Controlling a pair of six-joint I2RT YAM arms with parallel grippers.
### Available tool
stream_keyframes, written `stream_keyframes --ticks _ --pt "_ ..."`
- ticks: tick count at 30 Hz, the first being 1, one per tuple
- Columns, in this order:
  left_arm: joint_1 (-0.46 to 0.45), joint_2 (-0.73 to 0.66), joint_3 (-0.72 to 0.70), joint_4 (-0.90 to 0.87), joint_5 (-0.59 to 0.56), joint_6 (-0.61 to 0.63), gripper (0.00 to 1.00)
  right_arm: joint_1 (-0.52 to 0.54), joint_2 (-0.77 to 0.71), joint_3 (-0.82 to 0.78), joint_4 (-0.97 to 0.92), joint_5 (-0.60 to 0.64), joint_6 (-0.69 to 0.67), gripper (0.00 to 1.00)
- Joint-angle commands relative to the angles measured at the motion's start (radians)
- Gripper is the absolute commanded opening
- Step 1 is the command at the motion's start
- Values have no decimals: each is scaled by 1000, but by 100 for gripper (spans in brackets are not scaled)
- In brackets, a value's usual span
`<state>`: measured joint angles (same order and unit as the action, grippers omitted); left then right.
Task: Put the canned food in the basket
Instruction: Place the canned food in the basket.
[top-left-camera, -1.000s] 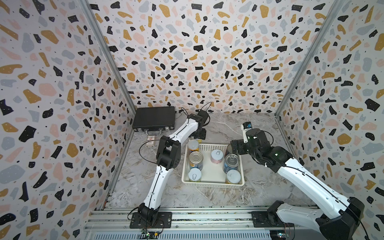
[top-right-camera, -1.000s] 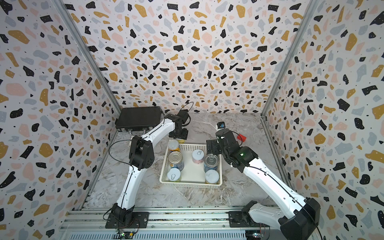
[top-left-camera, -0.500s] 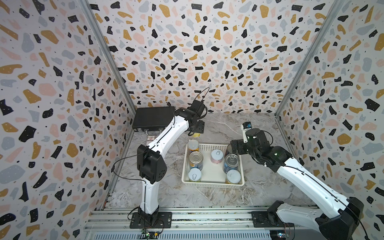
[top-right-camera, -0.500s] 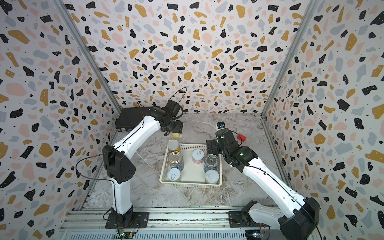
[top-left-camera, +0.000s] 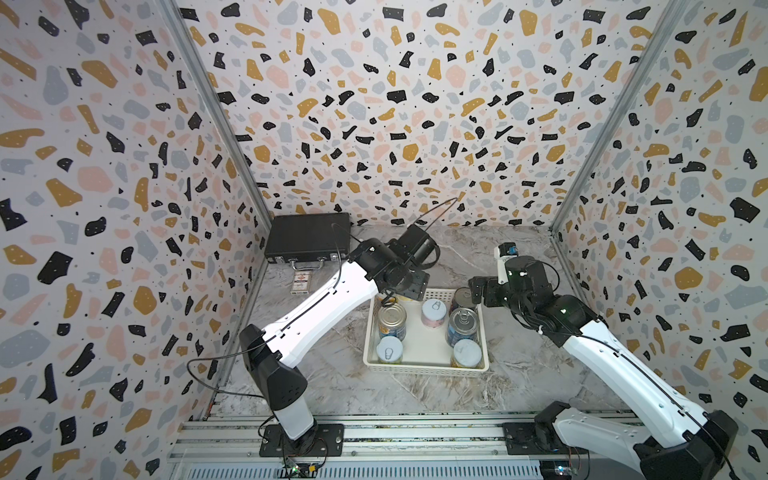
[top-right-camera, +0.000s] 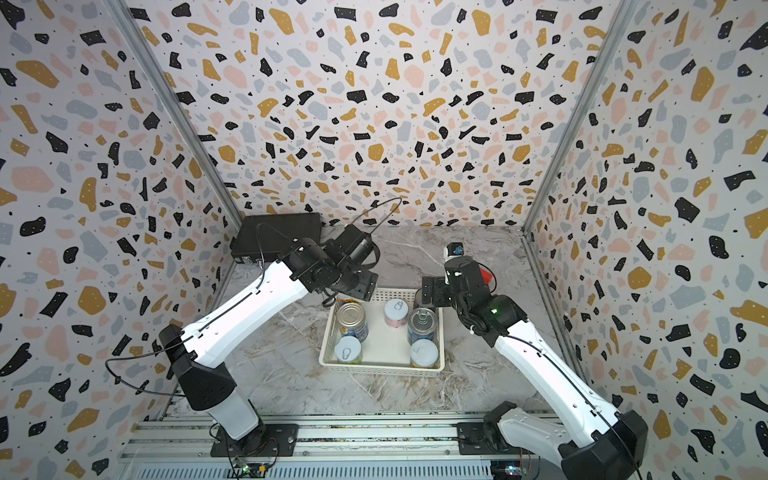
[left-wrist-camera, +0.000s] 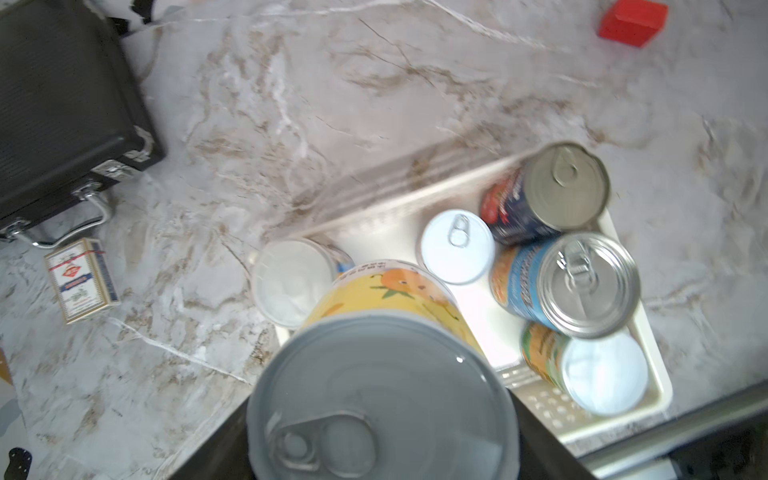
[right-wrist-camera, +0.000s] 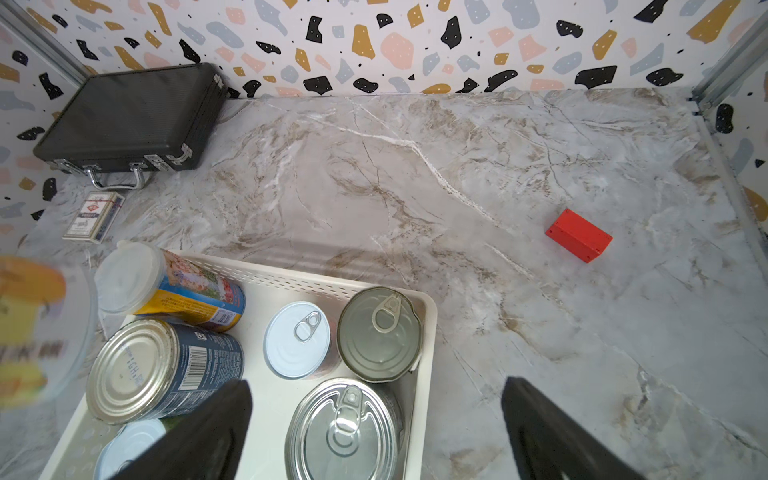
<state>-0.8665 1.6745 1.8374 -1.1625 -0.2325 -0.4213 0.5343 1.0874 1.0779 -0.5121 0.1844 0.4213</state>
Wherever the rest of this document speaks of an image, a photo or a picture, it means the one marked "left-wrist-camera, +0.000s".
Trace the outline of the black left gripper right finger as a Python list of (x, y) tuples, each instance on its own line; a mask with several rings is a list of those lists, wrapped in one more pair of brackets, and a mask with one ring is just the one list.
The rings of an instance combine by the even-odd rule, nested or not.
[(508, 393), (520, 432), (520, 479), (596, 480), (511, 390)]

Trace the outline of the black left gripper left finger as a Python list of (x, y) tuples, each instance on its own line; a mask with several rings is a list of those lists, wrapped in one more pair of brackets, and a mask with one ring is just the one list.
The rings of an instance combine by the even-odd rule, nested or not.
[(170, 480), (256, 480), (248, 458), (245, 400)]

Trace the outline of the green peach can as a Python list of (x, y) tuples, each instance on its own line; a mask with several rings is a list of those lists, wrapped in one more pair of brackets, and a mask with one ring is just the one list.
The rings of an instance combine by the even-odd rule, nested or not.
[(631, 410), (648, 387), (645, 355), (627, 332), (584, 340), (530, 323), (522, 334), (521, 353), (541, 378), (598, 416)]

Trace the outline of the yellow pineapple small can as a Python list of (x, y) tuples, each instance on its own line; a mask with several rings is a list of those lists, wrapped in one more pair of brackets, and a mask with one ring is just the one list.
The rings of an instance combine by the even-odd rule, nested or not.
[(378, 260), (339, 277), (247, 407), (260, 479), (514, 479), (517, 417), (452, 292)]

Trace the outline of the blue tin can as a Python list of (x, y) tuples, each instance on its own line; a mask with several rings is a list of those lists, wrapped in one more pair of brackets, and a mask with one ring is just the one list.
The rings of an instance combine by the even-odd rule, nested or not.
[(637, 265), (628, 250), (589, 231), (501, 251), (489, 283), (506, 311), (581, 339), (624, 328), (641, 294)]

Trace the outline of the tall yellow orange can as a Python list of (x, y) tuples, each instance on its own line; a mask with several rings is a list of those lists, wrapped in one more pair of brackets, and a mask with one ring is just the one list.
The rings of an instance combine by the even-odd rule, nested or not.
[(305, 238), (269, 243), (251, 270), (254, 303), (273, 324), (299, 329), (335, 280), (354, 267), (345, 252)]

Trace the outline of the pink small can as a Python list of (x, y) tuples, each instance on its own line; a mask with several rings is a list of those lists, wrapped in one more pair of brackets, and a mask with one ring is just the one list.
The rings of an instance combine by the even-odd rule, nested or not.
[(422, 229), (416, 247), (418, 263), (451, 285), (480, 279), (490, 269), (496, 251), (487, 224), (461, 209), (435, 215)]

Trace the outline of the dark tomato tin can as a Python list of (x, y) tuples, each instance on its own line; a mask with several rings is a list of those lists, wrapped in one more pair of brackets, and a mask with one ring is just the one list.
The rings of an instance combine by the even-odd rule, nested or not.
[(516, 245), (586, 228), (609, 194), (603, 162), (577, 144), (560, 143), (506, 172), (486, 192), (480, 217), (497, 242)]

